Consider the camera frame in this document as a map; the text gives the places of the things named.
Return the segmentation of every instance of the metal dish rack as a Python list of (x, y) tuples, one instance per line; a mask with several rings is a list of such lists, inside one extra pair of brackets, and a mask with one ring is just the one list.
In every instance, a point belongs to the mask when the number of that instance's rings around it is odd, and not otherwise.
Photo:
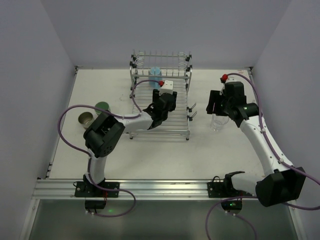
[[(161, 76), (149, 74), (149, 69), (152, 67), (158, 67), (161, 70)], [(166, 52), (155, 53), (146, 51), (133, 51), (130, 60), (130, 79), (131, 89), (141, 80), (147, 80), (149, 78), (162, 78), (162, 80), (173, 81), (173, 90), (177, 92), (176, 108), (173, 112), (169, 112), (168, 119), (164, 121), (160, 126), (151, 130), (137, 130), (129, 133), (130, 139), (135, 135), (171, 135), (171, 136), (183, 136), (186, 140), (189, 140), (190, 130), (189, 121), (193, 120), (193, 117), (197, 114), (195, 112), (192, 116), (190, 113), (196, 106), (188, 107), (188, 92), (190, 89), (192, 77), (192, 55), (184, 52), (172, 52), (168, 54)], [(144, 82), (138, 85), (134, 91), (134, 99), (136, 103), (145, 109), (152, 103), (153, 87)], [(137, 114), (139, 111), (133, 105), (132, 113)]]

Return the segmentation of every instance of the white table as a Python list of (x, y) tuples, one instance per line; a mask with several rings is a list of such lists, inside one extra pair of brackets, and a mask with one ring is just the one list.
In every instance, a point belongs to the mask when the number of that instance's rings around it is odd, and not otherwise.
[[(233, 121), (220, 132), (210, 129), (211, 115), (206, 107), (210, 90), (220, 90), (220, 77), (225, 73), (242, 73), (245, 70), (193, 70), (189, 91), (189, 106), (197, 103), (198, 114), (190, 122), (190, 140), (181, 138), (129, 139), (122, 135), (115, 150), (108, 156), (104, 170), (107, 179), (123, 180), (182, 180), (212, 179), (215, 175), (246, 171), (263, 176), (260, 161), (249, 140)], [(248, 103), (254, 101), (253, 91), (244, 83)], [(131, 80), (127, 69), (80, 69), (77, 73), (69, 106), (94, 106), (105, 101), (116, 114), (132, 112), (129, 98)], [(78, 124), (83, 112), (92, 109), (75, 108), (67, 113), (62, 133), (74, 145), (86, 148), (84, 129)], [(58, 142), (50, 179), (81, 179), (87, 169), (88, 156)]]

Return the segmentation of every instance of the blue cup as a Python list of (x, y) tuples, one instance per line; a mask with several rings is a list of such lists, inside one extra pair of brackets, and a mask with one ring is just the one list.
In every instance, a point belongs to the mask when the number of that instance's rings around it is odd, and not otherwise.
[[(162, 76), (161, 69), (159, 67), (157, 67), (157, 66), (154, 66), (154, 67), (150, 68), (149, 75)], [(150, 76), (149, 79), (150, 80), (155, 80), (157, 82), (162, 81), (162, 77), (152, 77), (152, 76)], [(150, 81), (149, 84), (154, 89), (158, 89), (159, 88), (159, 84), (154, 82), (154, 81)]]

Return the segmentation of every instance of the green cup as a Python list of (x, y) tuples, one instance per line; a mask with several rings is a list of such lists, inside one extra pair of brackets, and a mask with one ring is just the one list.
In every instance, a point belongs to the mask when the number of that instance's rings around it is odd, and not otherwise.
[[(99, 109), (103, 109), (103, 110), (106, 110), (106, 111), (111, 111), (110, 110), (110, 106), (107, 102), (105, 101), (100, 101), (98, 102), (96, 105), (95, 105), (96, 108), (99, 108)], [(101, 114), (101, 111), (99, 110), (95, 110), (95, 113), (99, 116)]]

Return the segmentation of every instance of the dish rack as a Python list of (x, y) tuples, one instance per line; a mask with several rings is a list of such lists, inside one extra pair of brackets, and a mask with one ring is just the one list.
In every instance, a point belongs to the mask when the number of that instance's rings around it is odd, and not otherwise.
[[(161, 75), (150, 74), (149, 70), (160, 68)], [(133, 51), (130, 59), (130, 79), (131, 90), (133, 86), (142, 80), (162, 78), (163, 81), (173, 81), (173, 90), (177, 92), (176, 108), (168, 113), (168, 118), (160, 126), (151, 130), (137, 130), (129, 132), (130, 139), (135, 135), (163, 135), (163, 136), (182, 136), (186, 140), (190, 138), (189, 121), (192, 121), (197, 112), (192, 116), (193, 108), (188, 107), (188, 92), (190, 89), (192, 77), (192, 55), (184, 52), (172, 52), (165, 54), (161, 51), (158, 53), (146, 51)], [(152, 103), (153, 86), (148, 82), (139, 84), (134, 90), (134, 99), (141, 109), (147, 108)], [(139, 111), (133, 105), (132, 113), (137, 114)]]

